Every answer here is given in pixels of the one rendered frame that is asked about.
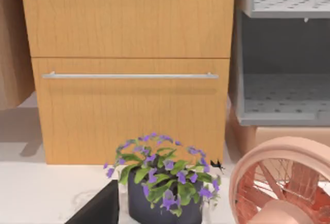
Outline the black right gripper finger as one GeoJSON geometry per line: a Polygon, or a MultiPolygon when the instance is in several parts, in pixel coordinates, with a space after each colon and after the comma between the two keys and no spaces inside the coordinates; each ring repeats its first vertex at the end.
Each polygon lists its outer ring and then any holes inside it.
{"type": "Polygon", "coordinates": [[[112,180],[65,224],[118,224],[119,187],[112,180]]]}

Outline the purple flower plant in pot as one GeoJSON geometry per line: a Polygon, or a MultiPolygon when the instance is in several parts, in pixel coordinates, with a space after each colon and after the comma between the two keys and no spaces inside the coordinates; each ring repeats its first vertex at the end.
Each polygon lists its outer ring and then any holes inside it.
{"type": "Polygon", "coordinates": [[[217,203],[215,164],[194,146],[184,148],[191,160],[177,159],[180,148],[180,141],[150,133],[119,145],[114,164],[103,165],[108,178],[123,166],[118,181],[127,186],[128,214],[139,224],[202,224],[204,204],[217,203]]]}

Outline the wooden cupboard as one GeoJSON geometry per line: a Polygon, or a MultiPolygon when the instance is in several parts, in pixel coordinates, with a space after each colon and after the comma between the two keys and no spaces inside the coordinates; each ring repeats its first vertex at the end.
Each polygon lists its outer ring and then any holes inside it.
{"type": "Polygon", "coordinates": [[[22,104],[35,90],[22,0],[0,0],[0,110],[22,104]]]}

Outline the salmon pink fan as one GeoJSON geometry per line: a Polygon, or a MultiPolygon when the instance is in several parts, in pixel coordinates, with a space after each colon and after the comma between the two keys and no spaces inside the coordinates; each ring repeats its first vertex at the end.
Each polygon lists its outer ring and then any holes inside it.
{"type": "Polygon", "coordinates": [[[265,141],[232,171],[235,224],[330,224],[330,147],[301,137],[265,141]]]}

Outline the plain wooden drawer front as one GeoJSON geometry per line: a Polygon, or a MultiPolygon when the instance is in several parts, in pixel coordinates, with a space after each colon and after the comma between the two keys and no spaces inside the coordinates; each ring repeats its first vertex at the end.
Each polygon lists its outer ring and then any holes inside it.
{"type": "Polygon", "coordinates": [[[234,0],[23,0],[33,57],[227,58],[234,0]]]}

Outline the grey cabinet with pierced shelves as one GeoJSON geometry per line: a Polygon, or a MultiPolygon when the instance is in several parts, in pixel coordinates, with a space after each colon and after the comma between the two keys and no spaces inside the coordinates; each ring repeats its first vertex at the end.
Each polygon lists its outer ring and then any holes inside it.
{"type": "Polygon", "coordinates": [[[330,126],[330,0],[236,0],[232,56],[241,125],[330,126]]]}

